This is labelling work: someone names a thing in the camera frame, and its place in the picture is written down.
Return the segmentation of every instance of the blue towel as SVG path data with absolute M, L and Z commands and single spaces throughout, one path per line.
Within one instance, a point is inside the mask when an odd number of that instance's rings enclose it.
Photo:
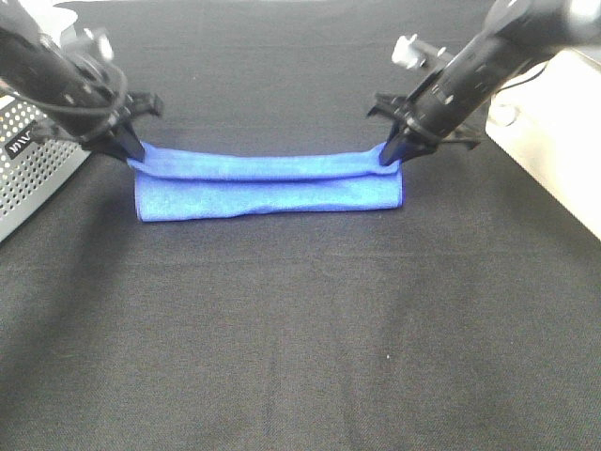
M 144 144 L 135 169 L 142 221 L 227 218 L 275 211 L 393 209 L 402 203 L 400 164 L 367 152 L 299 157 L 235 157 Z

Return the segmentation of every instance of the black table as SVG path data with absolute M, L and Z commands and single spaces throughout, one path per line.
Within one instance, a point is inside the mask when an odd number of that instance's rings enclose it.
M 492 1 L 72 4 L 156 145 L 365 150 L 401 34 Z M 601 246 L 502 150 L 404 167 L 400 210 L 141 224 L 95 156 L 0 246 L 0 448 L 599 449 Z

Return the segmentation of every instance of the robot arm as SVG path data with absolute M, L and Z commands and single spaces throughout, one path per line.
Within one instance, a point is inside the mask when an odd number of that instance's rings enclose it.
M 433 67 L 430 74 L 406 98 L 378 95 L 370 112 L 393 120 L 383 165 L 434 153 L 507 80 L 561 49 L 601 44 L 601 0 L 497 0 L 483 30 L 450 62 L 418 43 L 406 41 L 406 67 Z
M 131 120 L 159 116 L 162 102 L 128 92 L 112 57 L 102 31 L 86 30 L 59 48 L 18 0 L 0 2 L 0 78 L 9 95 L 35 104 L 52 120 L 32 131 L 36 140 L 67 139 L 120 160 L 144 159 Z

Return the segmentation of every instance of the black cable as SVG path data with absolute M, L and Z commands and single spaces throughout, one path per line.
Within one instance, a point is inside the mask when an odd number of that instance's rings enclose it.
M 545 69 L 547 68 L 547 66 L 548 66 L 548 62 L 547 62 L 547 63 L 545 63 L 545 66 L 543 66 L 543 67 L 542 67 L 542 68 L 541 68 L 541 69 L 540 69 L 538 72 L 536 72 L 536 73 L 535 73 L 535 74 L 534 74 L 532 77 L 530 77 L 530 78 L 528 78 L 528 79 L 526 79 L 526 80 L 523 80 L 523 81 L 521 81 L 521 82 L 513 83 L 512 85 L 509 85 L 509 86 L 504 86 L 504 87 L 502 87 L 501 89 L 499 89 L 499 90 L 497 91 L 497 94 L 499 94 L 501 91 L 504 91 L 505 89 L 511 89 L 512 87 L 516 87 L 516 86 L 525 85 L 525 84 L 527 84 L 527 83 L 531 82 L 532 80 L 536 80 L 538 77 L 540 77 L 540 76 L 543 74 L 543 72 L 545 71 Z
M 48 110 L 48 111 L 53 111 L 55 113 L 64 113 L 64 114 L 69 114 L 69 115 L 106 116 L 106 115 L 110 115 L 111 113 L 113 113 L 114 110 L 116 108 L 118 108 L 124 102 L 125 97 L 127 96 L 127 93 L 128 93 L 128 79 L 127 79 L 125 73 L 123 72 L 123 70 L 121 70 L 114 64 L 110 64 L 109 66 L 111 68 L 113 68 L 113 70 L 115 70 L 117 72 L 117 75 L 119 76 L 119 90 L 118 90 L 117 96 L 115 98 L 115 101 L 113 101 L 113 103 L 111 103 L 111 105 L 109 105 L 109 106 L 98 106 L 98 107 L 92 107 L 92 108 L 87 108 L 87 107 L 83 107 L 83 106 L 63 106 L 63 105 L 56 105 L 53 103 L 44 103 L 42 101 L 36 101 L 34 99 L 31 99 L 31 98 L 24 96 L 22 94 L 19 94 L 17 92 L 14 92 L 14 91 L 11 92 L 11 91 L 8 91 L 5 89 L 0 89 L 0 92 L 4 93 L 10 97 L 13 97 L 18 101 L 26 101 L 27 103 L 31 103 L 32 105 L 37 106 L 37 108 L 39 108 L 41 110 Z

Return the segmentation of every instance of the microfiber cloth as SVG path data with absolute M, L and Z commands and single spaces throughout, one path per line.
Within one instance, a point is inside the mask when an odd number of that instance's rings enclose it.
M 380 166 L 382 146 L 332 155 L 236 157 L 144 143 L 144 162 L 128 163 L 136 173 L 142 221 L 393 209 L 403 198 L 400 164 Z

